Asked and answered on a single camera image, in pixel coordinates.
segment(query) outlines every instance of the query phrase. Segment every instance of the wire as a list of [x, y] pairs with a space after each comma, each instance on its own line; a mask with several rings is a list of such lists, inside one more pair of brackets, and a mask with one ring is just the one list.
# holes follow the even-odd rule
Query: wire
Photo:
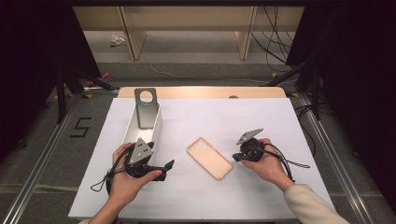
[[291, 36], [289, 35], [289, 33], [288, 32], [285, 32], [286, 33], [286, 35], [289, 37], [289, 39], [290, 39], [290, 41], [291, 41], [291, 43], [293, 42], [293, 38], [291, 38]]
[[286, 173], [287, 173], [288, 177], [289, 177], [292, 181], [294, 181], [294, 180], [293, 180], [293, 177], [292, 177], [292, 175], [291, 175], [291, 169], [290, 169], [290, 167], [289, 167], [289, 163], [291, 163], [291, 164], [293, 164], [293, 165], [295, 165], [295, 166], [302, 167], [302, 168], [310, 168], [309, 165], [300, 164], [300, 163], [295, 162], [295, 161], [289, 161], [289, 160], [287, 160], [286, 157], [283, 155], [283, 153], [280, 151], [280, 149], [279, 149], [278, 147], [274, 146], [273, 144], [267, 143], [267, 144], [263, 144], [263, 145], [264, 145], [264, 148], [265, 148], [266, 146], [271, 146], [271, 147], [273, 147], [273, 148], [276, 150], [276, 152], [277, 152], [278, 154], [276, 154], [276, 153], [274, 153], [274, 152], [271, 152], [271, 151], [268, 151], [268, 150], [265, 150], [265, 149], [260, 149], [260, 148], [252, 148], [252, 150], [260, 151], [260, 152], [264, 152], [264, 153], [268, 153], [269, 155], [274, 156], [274, 157], [276, 157], [277, 159], [279, 159], [279, 160], [282, 162], [283, 166], [285, 167], [285, 170], [286, 170]]
[[283, 42], [282, 42], [282, 39], [279, 37], [279, 34], [278, 34], [278, 32], [277, 32], [277, 13], [278, 13], [278, 11], [279, 11], [279, 7], [274, 7], [274, 17], [275, 17], [274, 23], [272, 23], [272, 20], [271, 20], [269, 14], [268, 14], [268, 12], [267, 12], [266, 7], [264, 7], [264, 11], [265, 11], [265, 15], [266, 15], [267, 18], [268, 18], [268, 21], [269, 21], [270, 24], [271, 24], [271, 27], [273, 28], [273, 32], [271, 33], [271, 39], [272, 39], [272, 36], [273, 36], [274, 33], [275, 33], [275, 34], [276, 34], [277, 41], [278, 41], [278, 43], [279, 43], [280, 51], [282, 52], [283, 57], [286, 59], [287, 57], [285, 56], [285, 54], [284, 54], [284, 52], [283, 52], [283, 50], [282, 50], [282, 48], [281, 48], [281, 45], [280, 45], [280, 43], [283, 45]]
[[99, 192], [102, 190], [103, 185], [105, 184], [106, 181], [111, 180], [111, 178], [113, 178], [113, 176], [119, 172], [123, 172], [123, 171], [118, 171], [118, 172], [114, 172], [116, 170], [117, 165], [119, 164], [121, 158], [128, 152], [129, 150], [125, 149], [117, 158], [117, 160], [114, 162], [113, 166], [111, 167], [110, 171], [103, 177], [103, 179], [97, 183], [91, 186], [91, 190]]
[[295, 82], [295, 81], [297, 81], [297, 79], [293, 79], [293, 80], [290, 80], [290, 81], [283, 81], [282, 83], [280, 83], [280, 84], [288, 84], [288, 83], [291, 83], [291, 82]]
[[176, 77], [176, 78], [195, 78], [195, 79], [201, 79], [201, 80], [206, 80], [206, 79], [222, 79], [222, 80], [229, 80], [229, 81], [248, 81], [248, 82], [257, 82], [257, 83], [269, 83], [269, 82], [265, 82], [265, 81], [259, 81], [259, 80], [253, 80], [253, 79], [244, 79], [244, 78], [227, 78], [227, 77], [183, 77], [183, 76], [175, 76], [171, 73], [167, 73], [167, 72], [161, 72], [161, 71], [157, 71], [152, 64], [150, 63], [149, 66], [151, 67], [151, 69], [158, 73], [158, 74], [165, 74], [168, 75], [170, 77]]
[[262, 31], [262, 35], [263, 35], [265, 38], [267, 38], [269, 41], [271, 41], [271, 42], [273, 42], [273, 43], [275, 43], [275, 44], [280, 44], [280, 45], [285, 46], [285, 47], [287, 47], [287, 48], [291, 48], [291, 46], [289, 46], [289, 45], [282, 44], [282, 43], [279, 43], [279, 42], [277, 42], [277, 41], [271, 39], [271, 38], [268, 37], [263, 31]]
[[312, 149], [312, 156], [315, 157], [316, 153], [317, 153], [317, 144], [315, 143], [314, 137], [312, 137], [312, 135], [308, 132], [308, 130], [305, 128], [305, 126], [301, 123], [301, 117], [308, 112], [309, 110], [311, 110], [312, 105], [302, 105], [299, 107], [294, 108], [294, 110], [298, 110], [298, 109], [303, 109], [302, 111], [300, 111], [300, 114], [297, 116], [297, 120], [300, 123], [301, 128], [303, 129], [303, 131], [308, 135], [309, 139], [312, 142], [313, 145], [313, 149]]
[[271, 54], [274, 58], [277, 58], [278, 60], [280, 60], [282, 63], [286, 64], [286, 61], [284, 61], [283, 59], [277, 57], [273, 52], [271, 52], [269, 49], [267, 49], [262, 43], [259, 42], [259, 40], [256, 39], [256, 36], [254, 36], [254, 34], [252, 33], [251, 36], [253, 36], [254, 40], [257, 42], [257, 44], [267, 53]]

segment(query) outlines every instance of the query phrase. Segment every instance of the aluminum rail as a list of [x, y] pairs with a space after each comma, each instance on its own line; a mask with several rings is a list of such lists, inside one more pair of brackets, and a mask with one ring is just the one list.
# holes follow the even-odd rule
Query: aluminum rail
[[[310, 105], [308, 97], [306, 94], [302, 93], [300, 97], [302, 105]], [[332, 146], [329, 136], [326, 134], [320, 120], [317, 120], [314, 114], [309, 111], [308, 113], [309, 121], [315, 130], [315, 133], [323, 146], [327, 158], [329, 159], [332, 169], [335, 172], [338, 180], [340, 181], [341, 187], [352, 206], [353, 211], [359, 221], [359, 223], [374, 223], [368, 210], [367, 206], [360, 196], [358, 190], [353, 184], [351, 178], [349, 177], [346, 168], [341, 162], [335, 148]]]
[[70, 99], [71, 102], [69, 104], [69, 109], [66, 112], [64, 119], [61, 123], [56, 125], [51, 137], [49, 138], [49, 141], [47, 142], [43, 152], [38, 158], [35, 167], [33, 168], [26, 182], [23, 184], [21, 191], [15, 199], [14, 203], [10, 206], [6, 219], [3, 222], [4, 224], [14, 224], [18, 223], [18, 221], [20, 220], [26, 205], [29, 203], [33, 191], [35, 190], [35, 186], [37, 185], [40, 177], [44, 173], [45, 168], [50, 161], [50, 157], [55, 148], [57, 147], [59, 140], [61, 139], [64, 128], [67, 126], [70, 115], [73, 112], [73, 109], [75, 108], [79, 98], [80, 95], [73, 95]]

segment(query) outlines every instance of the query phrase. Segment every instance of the beige sleeve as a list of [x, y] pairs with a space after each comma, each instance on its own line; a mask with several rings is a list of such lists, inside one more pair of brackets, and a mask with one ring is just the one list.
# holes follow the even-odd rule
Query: beige sleeve
[[293, 185], [284, 196], [290, 210], [304, 224], [348, 223], [307, 185]]
[[80, 221], [78, 224], [89, 224], [90, 221], [91, 221], [90, 219], [85, 219], [85, 220]]

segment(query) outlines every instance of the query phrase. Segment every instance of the person's right hand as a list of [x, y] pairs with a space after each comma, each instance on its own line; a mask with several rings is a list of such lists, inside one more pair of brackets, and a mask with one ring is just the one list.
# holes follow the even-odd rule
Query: person's right hand
[[[259, 139], [264, 144], [271, 144], [268, 138]], [[271, 146], [265, 146], [267, 151], [277, 154]], [[286, 175], [280, 160], [268, 153], [264, 153], [259, 161], [242, 160], [242, 164], [254, 171], [263, 180], [277, 185], [282, 191], [294, 185], [294, 182]]]

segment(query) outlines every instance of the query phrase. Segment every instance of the white table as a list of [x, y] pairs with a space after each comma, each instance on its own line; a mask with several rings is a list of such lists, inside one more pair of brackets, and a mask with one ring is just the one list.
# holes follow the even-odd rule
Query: white table
[[[332, 204], [318, 168], [304, 139], [290, 100], [276, 99], [165, 99], [163, 128], [154, 165], [175, 160], [164, 182], [148, 183], [127, 205], [119, 218], [150, 221], [277, 221], [295, 219], [276, 186], [261, 180], [232, 155], [242, 133], [258, 128], [256, 137], [268, 137], [290, 161], [310, 165], [304, 169], [291, 165], [296, 183], [308, 184], [327, 203]], [[92, 217], [107, 199], [105, 189], [94, 192], [111, 166], [111, 155], [122, 142], [134, 99], [114, 99], [92, 154], [86, 174], [69, 216]], [[233, 163], [222, 180], [216, 180], [187, 152], [198, 137], [204, 137]]]

